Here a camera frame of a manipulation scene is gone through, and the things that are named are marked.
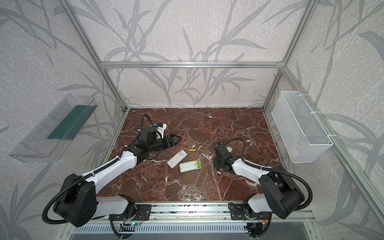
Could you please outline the white remote control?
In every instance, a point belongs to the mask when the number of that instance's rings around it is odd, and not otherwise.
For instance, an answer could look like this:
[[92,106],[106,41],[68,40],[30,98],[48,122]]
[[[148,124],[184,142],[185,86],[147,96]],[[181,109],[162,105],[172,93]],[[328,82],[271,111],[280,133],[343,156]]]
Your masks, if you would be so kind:
[[202,168],[201,161],[190,161],[190,162],[180,164],[181,173],[199,170],[201,168]]
[[184,150],[180,150],[177,154],[175,154],[168,162],[168,166],[173,169],[175,168],[182,160],[187,157],[187,153]]

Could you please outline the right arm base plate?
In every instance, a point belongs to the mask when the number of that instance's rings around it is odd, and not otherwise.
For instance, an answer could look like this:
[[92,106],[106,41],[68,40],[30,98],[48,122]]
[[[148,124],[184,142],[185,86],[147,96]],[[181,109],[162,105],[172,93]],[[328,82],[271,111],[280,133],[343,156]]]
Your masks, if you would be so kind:
[[259,214],[254,212],[248,204],[229,203],[231,220],[255,220]]

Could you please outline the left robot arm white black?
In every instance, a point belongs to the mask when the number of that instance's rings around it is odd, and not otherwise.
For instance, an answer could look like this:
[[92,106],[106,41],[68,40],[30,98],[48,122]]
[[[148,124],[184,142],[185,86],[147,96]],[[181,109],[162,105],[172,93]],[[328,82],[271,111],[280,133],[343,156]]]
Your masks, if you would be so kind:
[[142,163],[150,153],[160,153],[182,140],[175,134],[165,135],[166,129],[165,123],[141,125],[138,135],[112,160],[80,176],[66,177],[60,192],[43,209],[42,220],[49,225],[70,223],[81,227],[90,220],[109,215],[134,217],[137,208],[131,197],[98,197],[97,194],[119,175]]

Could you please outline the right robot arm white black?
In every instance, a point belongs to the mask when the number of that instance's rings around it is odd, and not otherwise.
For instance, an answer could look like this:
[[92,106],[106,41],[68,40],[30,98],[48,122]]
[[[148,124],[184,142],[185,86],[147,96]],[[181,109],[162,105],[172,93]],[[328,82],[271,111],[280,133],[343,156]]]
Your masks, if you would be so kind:
[[229,204],[236,218],[254,220],[260,214],[272,213],[286,219],[292,212],[302,210],[313,200],[310,185],[299,176],[289,173],[282,166],[275,168],[261,166],[244,158],[246,142],[235,138],[217,143],[214,167],[217,170],[247,178],[262,188],[241,205]]

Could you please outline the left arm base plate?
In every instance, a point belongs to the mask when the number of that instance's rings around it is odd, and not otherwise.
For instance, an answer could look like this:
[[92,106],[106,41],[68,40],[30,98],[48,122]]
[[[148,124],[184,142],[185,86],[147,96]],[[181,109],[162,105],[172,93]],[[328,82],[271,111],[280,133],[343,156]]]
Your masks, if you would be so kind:
[[151,214],[152,205],[135,205],[134,209],[128,211],[128,215],[121,215],[120,219],[124,221],[148,221]]

